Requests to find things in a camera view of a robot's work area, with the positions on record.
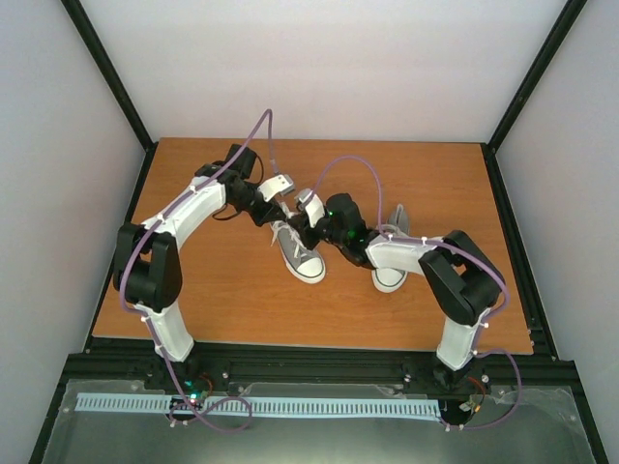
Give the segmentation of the white shoelace of sneaker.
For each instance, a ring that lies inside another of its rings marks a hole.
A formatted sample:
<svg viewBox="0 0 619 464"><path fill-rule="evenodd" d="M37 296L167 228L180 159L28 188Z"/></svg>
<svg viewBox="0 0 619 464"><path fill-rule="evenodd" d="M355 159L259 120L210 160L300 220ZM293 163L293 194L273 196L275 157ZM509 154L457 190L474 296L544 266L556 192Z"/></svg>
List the white shoelace of sneaker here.
<svg viewBox="0 0 619 464"><path fill-rule="evenodd" d="M270 223L273 232L272 245L278 243L283 258L293 267L300 266L309 259L307 250L302 246L297 233L286 221Z"/></svg>

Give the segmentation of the grey sneaker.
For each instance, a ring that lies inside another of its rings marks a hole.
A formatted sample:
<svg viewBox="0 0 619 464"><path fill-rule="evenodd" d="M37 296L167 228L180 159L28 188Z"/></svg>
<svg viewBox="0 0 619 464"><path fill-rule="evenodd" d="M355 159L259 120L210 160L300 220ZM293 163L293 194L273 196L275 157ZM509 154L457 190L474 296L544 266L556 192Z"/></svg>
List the grey sneaker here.
<svg viewBox="0 0 619 464"><path fill-rule="evenodd" d="M278 244L288 271L306 284L319 283L326 275L325 262L316 250L308 249L299 233L285 220L270 223L271 244Z"/></svg>
<svg viewBox="0 0 619 464"><path fill-rule="evenodd" d="M389 215L388 220L382 224L386 232L407 236L410 232L410 218L402 204ZM407 272L395 269L381 268L371 272L374 287L382 293L397 291L407 279Z"/></svg>

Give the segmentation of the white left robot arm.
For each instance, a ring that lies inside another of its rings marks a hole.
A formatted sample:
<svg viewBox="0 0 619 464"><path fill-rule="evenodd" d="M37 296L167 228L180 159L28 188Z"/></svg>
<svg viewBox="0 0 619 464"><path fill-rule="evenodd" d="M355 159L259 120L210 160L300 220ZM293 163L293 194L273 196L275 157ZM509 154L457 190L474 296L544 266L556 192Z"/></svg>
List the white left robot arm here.
<svg viewBox="0 0 619 464"><path fill-rule="evenodd" d="M120 304L139 315L149 329L155 351L168 358L168 379L180 389L194 387L201 365L189 357L194 340L179 306L183 286L180 250L191 234L224 206L247 213L262 226L285 220L276 201L294 190L284 174L258 184L249 180L257 153L234 144L224 160L201 166L189 185L159 213L139 224L127 222L117 234L112 283Z"/></svg>

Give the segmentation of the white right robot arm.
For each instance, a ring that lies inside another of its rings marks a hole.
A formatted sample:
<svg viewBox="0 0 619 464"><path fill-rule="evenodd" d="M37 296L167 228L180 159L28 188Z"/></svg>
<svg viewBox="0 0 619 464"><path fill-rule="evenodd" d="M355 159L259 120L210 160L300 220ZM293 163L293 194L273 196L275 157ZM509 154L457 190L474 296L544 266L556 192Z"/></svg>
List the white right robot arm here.
<svg viewBox="0 0 619 464"><path fill-rule="evenodd" d="M452 371L478 355L479 332L510 301L504 277L463 231L413 238L395 225L370 228L347 193L322 202L306 188L287 222L306 249L324 242L357 267L424 276L446 316L436 357Z"/></svg>

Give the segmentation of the clear plastic front sheet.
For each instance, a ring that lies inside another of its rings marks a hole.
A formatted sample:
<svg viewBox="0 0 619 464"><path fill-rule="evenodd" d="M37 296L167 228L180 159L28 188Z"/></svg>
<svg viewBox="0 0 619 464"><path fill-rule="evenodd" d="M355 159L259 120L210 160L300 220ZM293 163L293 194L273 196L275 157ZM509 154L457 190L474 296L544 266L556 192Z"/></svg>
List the clear plastic front sheet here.
<svg viewBox="0 0 619 464"><path fill-rule="evenodd" d="M166 394L139 381L71 381L36 463L596 463L567 387L492 387L474 417L264 419L77 412L83 392ZM251 397L428 399L392 386L253 383Z"/></svg>

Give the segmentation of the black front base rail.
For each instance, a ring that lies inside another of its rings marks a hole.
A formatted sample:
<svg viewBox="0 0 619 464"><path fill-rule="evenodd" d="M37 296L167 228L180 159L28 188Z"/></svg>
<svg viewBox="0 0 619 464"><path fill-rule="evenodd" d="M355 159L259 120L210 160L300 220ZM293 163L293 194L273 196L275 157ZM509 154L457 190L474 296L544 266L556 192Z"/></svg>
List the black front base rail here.
<svg viewBox="0 0 619 464"><path fill-rule="evenodd" d="M253 383L392 386L412 394L469 393L486 376L493 387L568 387L582 392L575 364L548 354L490 355L463 372L439 366L430 352L312 349L198 342L185 362L171 367L146 340L99 338L81 354L68 356L62 377L140 380L151 390L172 391L176 376L184 391L209 381L218 392L235 394Z"/></svg>

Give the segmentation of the black left frame post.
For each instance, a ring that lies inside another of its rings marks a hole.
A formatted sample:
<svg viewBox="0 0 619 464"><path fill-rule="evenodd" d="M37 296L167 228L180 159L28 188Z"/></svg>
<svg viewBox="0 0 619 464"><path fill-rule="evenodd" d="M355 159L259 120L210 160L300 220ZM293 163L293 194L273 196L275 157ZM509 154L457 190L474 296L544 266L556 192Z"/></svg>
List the black left frame post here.
<svg viewBox="0 0 619 464"><path fill-rule="evenodd" d="M155 142L139 116L130 94L82 3L78 0L61 0L61 4L130 125L139 145L144 151L150 150Z"/></svg>

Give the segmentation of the black frame post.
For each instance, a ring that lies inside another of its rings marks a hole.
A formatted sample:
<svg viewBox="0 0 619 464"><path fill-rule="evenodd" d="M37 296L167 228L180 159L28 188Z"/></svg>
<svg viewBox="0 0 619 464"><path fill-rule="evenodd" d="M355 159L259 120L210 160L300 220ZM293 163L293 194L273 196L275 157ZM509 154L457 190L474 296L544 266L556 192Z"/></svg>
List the black frame post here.
<svg viewBox="0 0 619 464"><path fill-rule="evenodd" d="M61 0L61 4L130 125L139 145L144 151L150 150L155 142L139 116L130 94L82 3L78 0Z"/></svg>
<svg viewBox="0 0 619 464"><path fill-rule="evenodd" d="M496 156L586 4L587 0L565 2L489 142L485 144L484 157L486 160Z"/></svg>

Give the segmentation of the black right frame post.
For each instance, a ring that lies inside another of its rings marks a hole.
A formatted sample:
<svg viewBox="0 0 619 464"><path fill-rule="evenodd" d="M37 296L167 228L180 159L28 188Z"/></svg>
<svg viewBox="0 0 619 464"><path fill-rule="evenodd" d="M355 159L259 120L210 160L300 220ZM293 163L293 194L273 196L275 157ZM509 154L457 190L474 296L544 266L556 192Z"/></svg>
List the black right frame post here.
<svg viewBox="0 0 619 464"><path fill-rule="evenodd" d="M496 156L586 4L587 0L565 2L489 142L485 144L484 157L486 160Z"/></svg>

